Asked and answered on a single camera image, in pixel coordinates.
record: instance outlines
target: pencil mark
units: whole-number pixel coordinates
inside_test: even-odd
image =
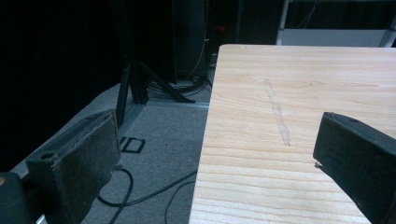
[[[282,134],[283,143],[285,144],[285,146],[289,147],[290,146],[290,132],[289,132],[288,126],[286,126],[285,122],[283,121],[282,109],[281,109],[280,105],[278,105],[274,101],[275,92],[274,92],[274,89],[272,88],[270,79],[266,78],[264,81],[264,85],[265,85],[265,90],[267,91],[268,98],[270,99],[271,107],[275,114],[277,127],[280,130],[280,134]]]

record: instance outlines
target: wood grain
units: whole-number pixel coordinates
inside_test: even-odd
[[[369,223],[315,168],[325,111],[396,138],[396,50],[222,46],[190,223]]]

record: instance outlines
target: black object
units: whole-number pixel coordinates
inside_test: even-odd
[[[285,1],[210,0],[208,52],[224,44],[274,45]]]
[[[126,140],[126,137],[122,137],[120,140],[120,145]],[[137,150],[133,151],[133,150],[128,150],[128,146],[132,143],[132,141],[138,141],[140,142],[140,146]],[[133,138],[133,137],[129,137],[128,140],[126,141],[125,145],[122,148],[122,153],[141,153],[143,150],[143,147],[146,144],[146,140],[145,139],[138,139],[138,138]]]
[[[89,116],[26,159],[48,223],[80,223],[120,160],[114,111]]]
[[[395,139],[356,119],[324,113],[314,158],[372,223],[396,223]]]
[[[169,184],[169,185],[163,187],[162,189],[158,189],[158,190],[156,190],[156,191],[150,193],[150,194],[147,195],[147,196],[144,196],[144,197],[141,197],[141,198],[139,198],[139,199],[135,199],[135,200],[133,200],[133,201],[131,201],[131,202],[126,203],[125,206],[132,206],[132,205],[134,205],[134,204],[142,203],[142,202],[144,202],[145,200],[148,200],[148,199],[150,199],[150,198],[152,198],[152,197],[154,197],[154,196],[156,196],[156,195],[159,195],[159,194],[161,194],[161,193],[163,193],[163,192],[169,190],[170,188],[174,187],[175,185],[177,185],[177,184],[183,182],[184,180],[186,180],[186,179],[192,177],[193,175],[196,175],[197,172],[198,172],[197,170],[196,170],[196,171],[193,171],[193,172],[189,173],[188,175],[185,175],[185,176],[181,177],[181,178],[178,179],[177,181],[175,181],[175,182],[173,182],[173,183],[171,183],[171,184]],[[103,199],[100,195],[98,196],[98,200],[99,200],[99,202],[101,202],[101,203],[103,203],[103,204],[105,204],[105,205],[107,205],[107,206],[110,206],[110,207],[120,207],[120,206],[122,206],[122,203],[111,203],[111,202],[108,202],[108,201],[106,201],[105,199]]]
[[[181,103],[195,103],[192,100],[187,99],[184,97],[180,92],[176,91],[171,85],[167,82],[163,81],[163,79],[158,76],[152,69],[150,69],[145,63],[140,63],[143,71],[146,72],[155,82],[163,88],[164,91],[168,92],[175,100]]]
[[[110,0],[110,4],[114,16],[114,22],[117,27],[120,48],[124,60],[119,98],[117,101],[117,123],[119,126],[121,126],[125,115],[125,106],[129,87],[131,88],[135,104],[144,105],[148,101],[149,96],[144,84],[144,79],[138,67],[139,65],[137,64],[134,41],[130,33],[123,0]]]
[[[166,205],[165,213],[163,214],[163,219],[165,220],[165,224],[168,224],[168,218],[167,218],[168,217],[168,210],[169,210],[169,207],[171,206],[172,201],[175,199],[178,191],[181,190],[182,188],[186,187],[187,185],[194,184],[194,183],[195,183],[195,181],[190,181],[190,182],[187,182],[187,183],[184,183],[184,184],[178,186],[178,188],[176,189],[175,193],[172,195],[172,198],[169,201],[168,205]]]
[[[128,201],[129,197],[131,196],[132,189],[134,188],[134,178],[132,177],[132,174],[125,169],[121,169],[121,171],[124,172],[125,174],[127,174],[129,177],[129,180],[130,180],[129,188],[128,188],[127,193],[125,194],[124,199],[122,200],[122,204],[120,205],[119,209],[117,209],[117,212],[114,214],[113,218],[111,218],[109,224],[113,224],[116,221],[117,217],[120,215],[126,202]]]
[[[177,83],[178,76],[186,76],[205,40],[205,0],[125,1],[125,8],[139,60],[163,81]]]
[[[13,173],[0,173],[0,211],[0,223],[30,223],[21,180]]]

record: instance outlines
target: black cable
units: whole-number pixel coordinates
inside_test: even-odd
[[[314,11],[315,11],[315,9],[316,9],[316,7],[317,7],[317,5],[318,5],[319,3],[320,3],[319,0],[316,0],[316,1],[315,1],[314,5],[312,6],[311,11],[305,16],[305,18],[300,22],[300,24],[298,24],[298,26],[296,27],[296,29],[300,28],[300,26],[303,25],[304,22],[305,22],[304,28],[306,28],[306,26],[308,25],[308,23],[309,23],[310,20],[311,20],[312,14],[314,13]]]
[[[196,175],[196,174],[197,174],[197,171],[193,171],[193,172],[189,173],[188,175],[185,175],[185,176],[181,177],[179,180],[173,182],[172,184],[169,184],[169,185],[165,186],[162,189],[156,190],[155,192],[150,193],[149,195],[147,195],[145,197],[142,197],[140,199],[128,202],[126,204],[123,204],[123,203],[110,203],[110,202],[104,200],[100,196],[98,196],[98,200],[99,200],[99,202],[101,202],[101,203],[103,203],[103,204],[105,204],[107,206],[110,206],[110,207],[131,206],[131,205],[134,205],[134,204],[137,204],[137,203],[142,203],[145,200],[148,200],[148,199],[150,199],[150,198],[152,198],[152,197],[154,197],[154,196],[156,196],[156,195],[158,195],[160,193],[163,193],[163,192],[167,191],[168,189],[172,188],[174,185],[176,185],[176,184],[178,184],[178,183],[180,183],[180,182],[182,182],[182,181],[184,181],[184,180],[188,179],[189,177],[191,177],[193,175]]]
[[[165,214],[164,214],[165,224],[168,224],[168,220],[166,219],[166,215],[168,214],[169,207],[171,206],[171,203],[172,203],[172,201],[174,200],[175,196],[177,195],[178,191],[179,191],[180,189],[182,189],[183,187],[185,187],[186,185],[193,184],[193,183],[195,183],[195,181],[187,182],[187,183],[184,183],[184,184],[178,186],[177,190],[176,190],[175,193],[172,195],[172,198],[171,198],[171,200],[169,201],[168,205],[166,205]]]
[[[206,6],[205,6],[204,42],[203,42],[203,44],[202,44],[201,53],[200,53],[200,55],[199,55],[198,61],[197,61],[196,65],[192,68],[192,70],[190,71],[189,75],[186,77],[186,80],[189,79],[189,77],[195,72],[195,70],[196,70],[196,68],[198,67],[198,64],[199,64],[199,62],[201,61],[202,56],[203,56],[203,54],[204,54],[205,42],[206,42],[206,31],[207,31],[207,15],[208,15],[208,12],[209,12],[209,8],[208,8],[208,6],[209,6],[209,0],[207,0],[207,1],[205,2],[205,4],[206,4]]]
[[[210,89],[208,89],[207,87],[205,87],[205,90],[207,90],[208,92],[212,92]]]
[[[206,78],[206,82],[207,82],[207,84],[209,84],[210,89],[213,89],[213,84],[212,84],[212,82],[210,82],[209,78]]]
[[[122,209],[124,208],[126,202],[129,199],[129,196],[131,196],[132,193],[132,189],[134,188],[134,178],[132,177],[131,173],[129,173],[129,171],[125,170],[125,169],[121,169],[122,172],[124,172],[125,174],[127,174],[129,176],[129,179],[131,180],[130,184],[129,184],[129,188],[128,188],[128,192],[125,194],[124,199],[122,200],[122,203],[119,206],[119,209],[117,209],[116,214],[114,214],[113,218],[111,218],[109,224],[113,224],[117,217],[120,215]]]
[[[193,81],[193,84],[190,85],[190,86],[181,86],[181,87],[173,86],[173,88],[176,91],[178,91],[181,94],[183,94],[183,96],[188,97],[188,96],[194,95],[194,94],[202,91],[203,89],[205,89],[206,85],[210,85],[211,86],[212,83],[207,79],[207,77],[199,77],[198,80]],[[157,96],[157,97],[161,97],[161,98],[163,98],[163,97],[166,98],[167,96],[169,96],[154,81],[150,81],[148,83],[148,92],[151,95],[154,95],[154,96]]]

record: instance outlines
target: floor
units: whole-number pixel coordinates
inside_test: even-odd
[[[213,76],[214,70],[209,71],[209,80],[213,81]],[[114,109],[118,90],[119,85],[104,91],[51,139],[90,114]],[[210,85],[206,85],[189,98],[208,103],[210,91]],[[147,196],[197,170],[206,116],[207,110],[203,109],[164,105],[144,107],[124,135],[126,138],[144,139],[146,142],[140,153],[122,153],[121,155],[120,165],[132,174],[134,180],[133,191],[128,202]],[[120,145],[121,148],[125,147],[126,142]],[[137,150],[140,144],[139,140],[133,140],[127,149]],[[16,167],[13,171],[19,174],[26,172],[23,165]],[[195,177],[192,174],[157,196],[142,203],[124,207],[114,223],[188,223]],[[102,189],[101,196],[109,202],[121,203],[129,185],[130,179],[127,174],[114,172],[111,181]],[[117,207],[110,207],[95,200],[90,213],[82,223],[109,223],[116,212]]]

